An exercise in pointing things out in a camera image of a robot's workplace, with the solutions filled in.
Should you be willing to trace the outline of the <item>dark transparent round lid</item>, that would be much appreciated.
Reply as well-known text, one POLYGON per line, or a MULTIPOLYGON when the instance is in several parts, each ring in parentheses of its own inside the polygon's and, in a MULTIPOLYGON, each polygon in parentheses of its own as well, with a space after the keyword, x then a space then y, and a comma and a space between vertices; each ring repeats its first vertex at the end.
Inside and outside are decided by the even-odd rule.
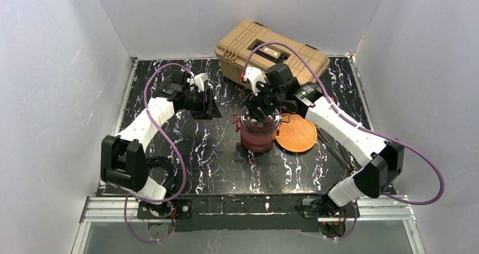
POLYGON ((263 120, 255 119, 247 107, 244 107, 240 115, 240 124, 246 130, 257 133, 265 133, 276 128, 280 122, 280 114, 275 110, 272 115, 264 117, 263 120))

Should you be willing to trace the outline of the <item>red steel lunch bowl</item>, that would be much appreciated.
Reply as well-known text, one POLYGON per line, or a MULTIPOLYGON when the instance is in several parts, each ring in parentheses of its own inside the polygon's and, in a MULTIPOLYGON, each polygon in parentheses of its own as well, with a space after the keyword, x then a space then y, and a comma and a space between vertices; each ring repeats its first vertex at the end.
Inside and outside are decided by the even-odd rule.
POLYGON ((251 152, 265 152, 275 143, 279 133, 280 122, 276 128, 265 133, 251 132, 240 124, 240 113, 232 116, 232 124, 236 126, 236 132, 240 134, 241 144, 251 152))

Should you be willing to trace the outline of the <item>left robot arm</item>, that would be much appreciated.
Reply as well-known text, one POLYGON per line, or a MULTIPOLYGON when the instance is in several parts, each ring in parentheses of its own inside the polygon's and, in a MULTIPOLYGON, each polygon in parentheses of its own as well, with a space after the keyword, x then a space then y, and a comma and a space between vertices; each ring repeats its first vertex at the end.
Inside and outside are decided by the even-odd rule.
POLYGON ((166 200, 166 187, 149 176, 145 151, 159 128, 178 111, 190 111, 196 120, 220 118, 208 75, 181 72, 160 84, 146 108, 118 135, 101 143, 101 180, 159 205, 166 200))

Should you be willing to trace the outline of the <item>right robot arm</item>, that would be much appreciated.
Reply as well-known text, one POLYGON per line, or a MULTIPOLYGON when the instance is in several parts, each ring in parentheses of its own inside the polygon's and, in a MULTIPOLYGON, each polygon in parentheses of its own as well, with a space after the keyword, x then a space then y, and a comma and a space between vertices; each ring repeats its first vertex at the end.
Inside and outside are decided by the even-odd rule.
POLYGON ((301 85, 288 65, 275 64, 264 72, 247 67, 241 77, 249 82, 252 95, 247 108, 253 118, 264 121, 278 108, 300 115, 339 142, 360 169, 336 183, 319 199, 305 205, 310 210, 333 213, 363 197, 377 198, 400 175, 404 147, 360 130, 360 124, 342 112, 314 82, 301 85))

